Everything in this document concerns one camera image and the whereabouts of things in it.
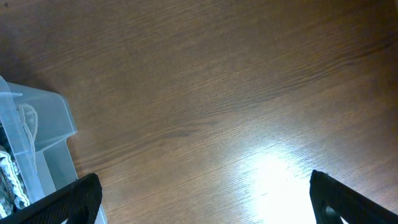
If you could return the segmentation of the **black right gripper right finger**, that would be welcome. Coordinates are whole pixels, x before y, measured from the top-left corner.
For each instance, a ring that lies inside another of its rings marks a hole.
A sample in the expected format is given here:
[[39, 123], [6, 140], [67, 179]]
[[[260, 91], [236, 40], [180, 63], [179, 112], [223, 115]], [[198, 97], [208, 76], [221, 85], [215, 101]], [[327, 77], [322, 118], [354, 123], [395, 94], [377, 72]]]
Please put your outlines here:
[[313, 170], [310, 199], [318, 224], [397, 223], [397, 215], [324, 172]]

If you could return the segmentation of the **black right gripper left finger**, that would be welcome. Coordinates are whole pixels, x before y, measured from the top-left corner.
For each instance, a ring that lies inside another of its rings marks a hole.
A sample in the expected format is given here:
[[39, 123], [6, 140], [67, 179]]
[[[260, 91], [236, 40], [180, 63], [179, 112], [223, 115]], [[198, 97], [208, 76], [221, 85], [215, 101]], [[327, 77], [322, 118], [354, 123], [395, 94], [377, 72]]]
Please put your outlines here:
[[99, 177], [92, 173], [3, 218], [1, 223], [94, 224], [102, 198]]

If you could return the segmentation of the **light blue jeans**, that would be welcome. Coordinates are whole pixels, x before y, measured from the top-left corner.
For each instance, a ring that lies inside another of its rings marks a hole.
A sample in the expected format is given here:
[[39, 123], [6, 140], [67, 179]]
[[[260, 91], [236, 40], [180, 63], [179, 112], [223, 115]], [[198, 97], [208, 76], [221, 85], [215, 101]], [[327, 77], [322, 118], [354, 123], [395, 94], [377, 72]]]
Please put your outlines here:
[[[33, 168], [36, 170], [35, 139], [38, 130], [38, 114], [34, 107], [27, 103], [17, 105], [16, 111], [28, 140]], [[15, 157], [11, 154], [11, 145], [4, 128], [1, 127], [1, 218], [6, 218], [30, 204], [20, 169]]]

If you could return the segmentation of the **clear plastic storage bin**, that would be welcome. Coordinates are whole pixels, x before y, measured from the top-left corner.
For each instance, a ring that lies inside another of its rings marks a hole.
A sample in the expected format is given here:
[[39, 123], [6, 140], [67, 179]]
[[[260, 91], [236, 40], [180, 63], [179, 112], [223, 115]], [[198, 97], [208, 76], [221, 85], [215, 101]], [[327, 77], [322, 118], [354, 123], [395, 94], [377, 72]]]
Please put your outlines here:
[[[38, 114], [34, 170], [28, 140], [16, 106], [30, 104]], [[1, 80], [1, 127], [11, 145], [31, 204], [76, 181], [67, 139], [77, 130], [67, 100], [54, 92]]]

